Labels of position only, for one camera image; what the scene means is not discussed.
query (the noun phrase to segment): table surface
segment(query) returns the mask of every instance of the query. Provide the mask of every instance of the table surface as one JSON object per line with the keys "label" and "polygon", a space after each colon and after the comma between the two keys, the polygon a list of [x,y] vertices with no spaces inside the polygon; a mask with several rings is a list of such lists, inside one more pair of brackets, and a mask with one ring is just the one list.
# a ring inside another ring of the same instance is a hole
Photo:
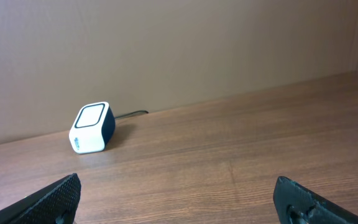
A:
{"label": "table surface", "polygon": [[73,172],[77,224],[278,223],[280,175],[358,215],[358,73],[118,120],[94,154],[2,144],[0,209]]}

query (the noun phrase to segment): white speaker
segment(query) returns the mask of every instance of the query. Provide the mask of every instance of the white speaker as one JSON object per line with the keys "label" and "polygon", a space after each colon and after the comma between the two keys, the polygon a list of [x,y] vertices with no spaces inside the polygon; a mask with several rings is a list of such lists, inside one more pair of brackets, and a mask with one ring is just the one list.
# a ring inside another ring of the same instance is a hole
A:
{"label": "white speaker", "polygon": [[111,139],[116,121],[108,102],[85,105],[80,109],[68,138],[79,154],[100,152]]}

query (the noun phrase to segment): small speaker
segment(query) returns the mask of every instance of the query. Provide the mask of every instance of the small speaker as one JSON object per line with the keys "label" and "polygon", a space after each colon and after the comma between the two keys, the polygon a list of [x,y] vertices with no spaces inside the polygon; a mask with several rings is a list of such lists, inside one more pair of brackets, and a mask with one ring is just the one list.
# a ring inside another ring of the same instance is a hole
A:
{"label": "small speaker", "polygon": [[109,103],[92,103],[80,109],[68,138],[76,153],[100,152],[106,147],[115,128],[116,121]]}

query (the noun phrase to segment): wall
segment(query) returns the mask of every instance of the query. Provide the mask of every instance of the wall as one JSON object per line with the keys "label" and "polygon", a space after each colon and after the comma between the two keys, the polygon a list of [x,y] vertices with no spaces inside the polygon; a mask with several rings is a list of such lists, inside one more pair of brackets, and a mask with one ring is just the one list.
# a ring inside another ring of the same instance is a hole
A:
{"label": "wall", "polygon": [[358,1],[0,1],[0,142],[357,68]]}

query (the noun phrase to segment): wood grain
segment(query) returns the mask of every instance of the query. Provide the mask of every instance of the wood grain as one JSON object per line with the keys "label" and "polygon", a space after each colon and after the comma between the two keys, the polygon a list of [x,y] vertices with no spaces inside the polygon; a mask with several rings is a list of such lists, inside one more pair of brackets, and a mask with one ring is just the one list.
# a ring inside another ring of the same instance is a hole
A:
{"label": "wood grain", "polygon": [[280,175],[358,215],[358,73],[119,120],[95,154],[2,144],[0,209],[72,172],[78,224],[278,223]]}

